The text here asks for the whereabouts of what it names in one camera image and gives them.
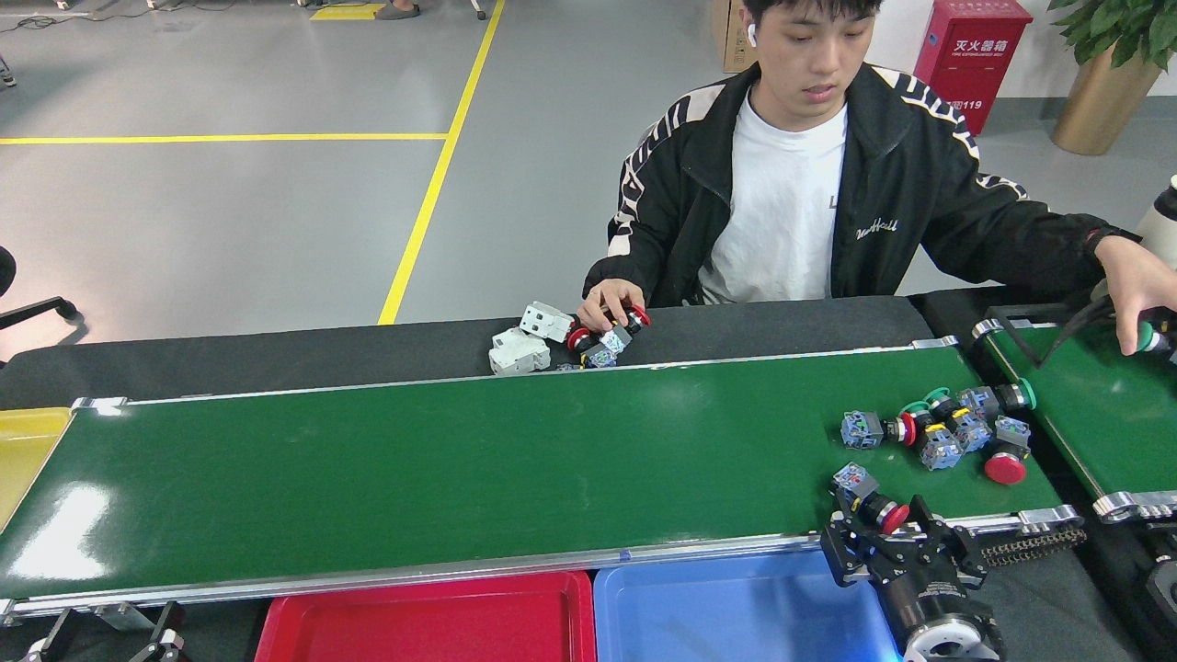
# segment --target man's left hand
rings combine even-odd
[[[1136,352],[1141,313],[1155,307],[1177,311],[1177,271],[1146,249],[1123,237],[1104,237],[1096,258],[1108,276],[1108,293],[1116,306],[1116,337],[1124,356]]]

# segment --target black jacket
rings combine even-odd
[[[696,90],[650,127],[621,166],[606,278],[643,289],[650,306],[703,303],[699,267],[731,217],[732,133],[758,65]],[[846,91],[850,123],[834,216],[830,291],[893,294],[919,244],[944,272],[1039,291],[1102,277],[1084,251],[1108,225],[1052,213],[1017,184],[978,172],[964,119],[909,74],[864,64]]]

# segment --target fire extinguisher box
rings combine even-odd
[[[935,0],[916,78],[960,111],[972,133],[989,119],[1026,25],[1013,0]]]

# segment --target green leaves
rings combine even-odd
[[[1169,71],[1177,53],[1177,0],[1050,0],[1050,11],[1076,7],[1055,21],[1063,28],[1075,61],[1084,64],[1112,45],[1112,66],[1133,57]]]

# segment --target white t-shirt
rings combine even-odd
[[[760,119],[744,99],[732,140],[732,217],[699,270],[704,302],[830,296],[846,118],[843,106],[793,133]]]

